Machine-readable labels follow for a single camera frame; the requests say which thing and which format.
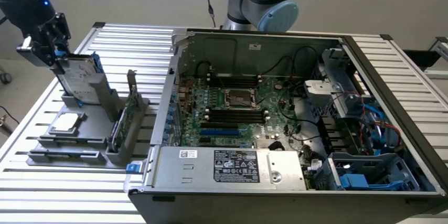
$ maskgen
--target blue latch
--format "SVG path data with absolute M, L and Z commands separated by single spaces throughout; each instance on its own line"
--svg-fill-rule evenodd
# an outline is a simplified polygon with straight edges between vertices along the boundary
M 397 191 L 404 183 L 401 180 L 397 180 L 391 184 L 369 185 L 364 174 L 344 174 L 340 179 L 341 185 L 347 190 Z
M 141 167 L 141 164 L 128 164 L 125 166 L 125 171 L 127 171 L 127 174 L 140 174 L 140 167 Z

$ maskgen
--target cable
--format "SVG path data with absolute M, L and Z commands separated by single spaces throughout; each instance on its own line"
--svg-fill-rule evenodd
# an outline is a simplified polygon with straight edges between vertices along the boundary
M 299 53 L 303 49 L 305 49 L 305 48 L 311 49 L 311 50 L 315 52 L 316 64 L 319 63 L 319 53 L 317 53 L 316 49 L 315 49 L 313 47 L 311 47 L 311 46 L 303 46 L 303 47 L 300 47 L 300 48 L 296 50 L 296 53 L 293 54 L 293 56 L 295 56 L 293 59 L 292 59 L 292 65 L 293 65 L 293 66 L 296 65 L 297 53 Z
M 287 91 L 288 91 L 288 89 L 287 89 L 285 92 L 283 92 L 283 94 L 280 95 L 279 101 L 281 100 L 281 98 L 283 98 L 283 96 L 285 95 Z M 279 104 L 279 103 L 277 103 L 277 109 L 279 109 L 279 111 L 280 111 L 280 114 L 281 114 L 287 119 L 293 120 L 293 121 L 296 121 L 296 122 L 309 122 L 309 123 L 312 123 L 312 124 L 317 127 L 317 123 L 315 123 L 315 122 L 311 121 L 311 120 L 307 120 L 307 119 L 296 119 L 296 118 L 292 118 L 292 117 L 287 116 L 285 113 L 283 112 L 281 108 L 280 108 L 280 104 Z
M 365 116 L 365 103 L 364 103 L 364 97 L 356 92 L 356 91 L 345 91 L 344 93 L 341 93 L 341 94 L 339 94 L 331 101 L 329 101 L 329 103 L 328 103 L 328 105 L 325 106 L 325 113 L 327 113 L 327 110 L 328 110 L 328 108 L 329 108 L 329 105 L 331 105 L 331 103 L 341 96 L 341 95 L 344 95 L 344 94 L 347 94 L 347 93 L 353 93 L 353 94 L 356 94 L 360 98 L 361 98 L 361 104 L 363 104 L 363 114 L 361 114 L 361 116 L 360 116 L 360 118 L 363 118 L 364 116 Z M 363 145 L 363 125 L 361 125 L 361 127 L 360 127 L 360 129 L 359 129 L 359 139 L 360 139 L 360 144 Z
M 375 121 L 375 125 L 381 125 L 381 122 L 380 121 Z M 399 141 L 397 141 L 397 146 L 400 145 L 401 143 L 401 133 L 400 133 L 400 130 L 399 128 L 396 128 L 392 124 L 384 124 L 384 126 L 392 130 L 395 130 L 395 132 L 397 133 L 397 136 L 399 136 Z
M 349 119 L 353 119 L 353 120 L 356 120 L 357 122 L 360 122 L 360 125 L 361 125 L 361 130 L 363 130 L 363 125 L 367 127 L 367 129 L 369 130 L 369 132 L 371 132 L 371 135 L 373 135 L 373 133 L 375 133 L 375 129 L 373 129 L 373 127 L 369 125 L 369 123 L 365 121 L 365 120 L 363 120 L 361 118 L 349 118 Z M 360 139 L 360 145 L 363 146 L 364 144 L 363 144 L 363 139 L 361 139 L 361 137 L 363 137 L 363 135 L 360 134 L 360 136 L 359 136 L 359 139 Z M 371 153 L 373 154 L 373 148 L 372 148 L 372 142 L 371 142 L 371 140 L 369 140 L 369 138 L 367 137 L 367 139 L 365 139 L 365 148 L 368 149 L 368 155 L 371 155 Z
M 320 137 L 320 135 L 317 135 L 317 136 L 313 136 L 313 137 L 309 137 L 309 138 L 307 138 L 307 139 L 297 139 L 297 138 L 295 138 L 295 136 L 293 135 L 291 135 L 291 137 L 292 137 L 292 139 L 293 140 L 297 140 L 297 141 L 308 141 L 308 140 L 311 140 L 311 139 L 315 139 L 315 138 L 319 138 Z
M 13 119 L 15 122 L 16 122 L 17 124 L 20 124 L 20 122 L 17 121 L 17 119 L 11 115 L 11 113 L 9 113 L 9 111 L 7 110 L 7 108 L 3 107 L 3 106 L 0 106 L 0 108 L 4 109 L 4 111 L 7 112 L 7 114 L 8 114 L 8 116 L 11 117 L 11 119 Z
M 193 74 L 195 77 L 197 76 L 199 67 L 200 67 L 201 64 L 204 64 L 204 63 L 208 64 L 208 67 L 212 66 L 212 63 L 211 63 L 208 60 L 201 60 L 200 62 L 197 62 L 197 64 L 196 64 L 196 69 L 195 69 L 195 74 Z
M 208 14 L 212 18 L 212 21 L 213 21 L 213 28 L 216 27 L 216 23 L 215 23 L 215 11 L 213 11 L 213 8 L 212 8 L 212 5 L 211 5 L 211 0 L 207 0 L 208 2 Z
M 291 62 L 292 62 L 292 58 L 288 56 L 288 55 L 284 55 L 280 60 L 277 61 L 277 63 L 265 71 L 263 72 L 260 75 L 264 76 L 267 73 L 269 73 L 275 68 L 276 66 L 279 66 L 280 62 L 285 59 L 285 58 L 289 58 Z

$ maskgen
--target metal workbench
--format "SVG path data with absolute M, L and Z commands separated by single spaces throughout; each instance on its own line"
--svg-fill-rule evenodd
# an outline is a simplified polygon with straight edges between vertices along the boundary
M 173 28 L 105 24 L 93 28 L 76 53 L 101 56 L 111 87 L 128 95 L 125 75 L 137 71 L 137 87 L 151 105 L 137 137 L 133 159 L 144 159 L 171 56 Z M 352 35 L 404 109 L 448 163 L 445 96 L 393 41 Z M 124 170 L 28 166 L 27 152 L 37 144 L 63 106 L 53 80 L 0 149 L 0 223 L 144 223 L 123 192 Z M 140 180 L 132 175 L 131 182 Z M 448 211 L 401 223 L 447 223 Z

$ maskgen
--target warning label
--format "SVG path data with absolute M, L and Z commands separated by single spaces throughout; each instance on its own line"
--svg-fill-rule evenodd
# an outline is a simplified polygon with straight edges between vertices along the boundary
M 256 151 L 215 151 L 213 179 L 224 183 L 260 183 Z

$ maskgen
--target black cable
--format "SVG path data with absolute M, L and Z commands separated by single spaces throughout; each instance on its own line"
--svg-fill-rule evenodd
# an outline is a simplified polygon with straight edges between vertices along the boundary
M 283 94 L 280 95 L 279 101 L 281 100 L 281 98 L 283 98 L 283 96 L 285 95 L 287 91 L 288 91 L 288 89 L 287 89 L 285 92 L 283 92 Z M 280 108 L 280 104 L 279 104 L 279 103 L 277 103 L 277 109 L 279 109 L 279 111 L 280 111 L 280 114 L 281 114 L 287 119 L 293 120 L 293 121 L 296 121 L 296 122 L 309 122 L 309 123 L 312 123 L 316 127 L 319 127 L 319 126 L 317 126 L 317 123 L 315 123 L 315 122 L 311 121 L 311 120 L 307 120 L 307 119 L 296 119 L 296 118 L 292 118 L 292 117 L 287 116 L 285 113 L 283 112 L 281 108 Z
M 195 77 L 197 76 L 199 67 L 200 67 L 201 64 L 204 64 L 204 63 L 207 63 L 208 66 L 212 65 L 212 63 L 211 63 L 208 60 L 201 60 L 200 62 L 197 62 L 197 64 L 196 64 L 196 69 L 195 69 L 195 74 L 193 74 Z
M 276 68 L 276 66 L 279 66 L 279 64 L 280 64 L 280 62 L 284 60 L 284 59 L 287 59 L 287 58 L 289 58 L 289 60 L 291 60 L 291 62 L 292 62 L 292 58 L 288 56 L 288 55 L 284 55 L 281 58 L 280 58 L 280 60 L 277 61 L 277 63 L 265 71 L 265 72 L 263 72 L 260 75 L 261 76 L 264 76 L 267 73 L 269 73 L 275 68 Z
M 4 22 L 7 22 L 7 20 L 8 20 L 8 18 L 7 18 L 7 17 L 3 17 L 3 18 L 0 19 L 0 25 L 1 25 Z
M 3 107 L 3 106 L 0 106 L 0 108 L 4 109 L 4 111 L 7 112 L 7 114 L 8 114 L 8 116 L 11 117 L 11 119 L 13 119 L 15 122 L 16 122 L 17 124 L 20 124 L 20 122 L 17 121 L 17 119 L 11 115 L 11 113 L 9 113 L 9 111 L 7 110 L 7 108 Z
M 207 0 L 208 2 L 208 14 L 211 15 L 212 21 L 213 21 L 213 28 L 216 27 L 216 23 L 215 23 L 215 11 L 211 5 L 211 0 Z
M 316 64 L 319 64 L 319 53 L 317 53 L 317 51 L 316 51 L 316 49 L 313 48 L 313 47 L 311 47 L 311 46 L 303 46 L 303 47 L 300 47 L 297 50 L 296 50 L 296 53 L 293 54 L 293 58 L 292 58 L 292 67 L 295 68 L 295 66 L 296 66 L 296 58 L 297 58 L 297 54 L 299 54 L 299 52 L 303 50 L 303 49 L 305 49 L 305 48 L 308 48 L 308 49 L 311 49 L 312 51 L 313 51 L 313 53 L 315 53 L 315 57 L 316 57 Z
M 293 140 L 297 140 L 297 141 L 308 141 L 308 140 L 311 140 L 311 139 L 319 138 L 319 137 L 320 137 L 320 135 L 317 135 L 317 136 L 313 136 L 313 137 L 309 137 L 309 138 L 307 138 L 307 139 L 299 139 L 299 138 L 295 138 L 295 136 L 293 136 L 293 135 L 291 135 L 291 137 L 292 137 L 292 139 L 293 139 Z

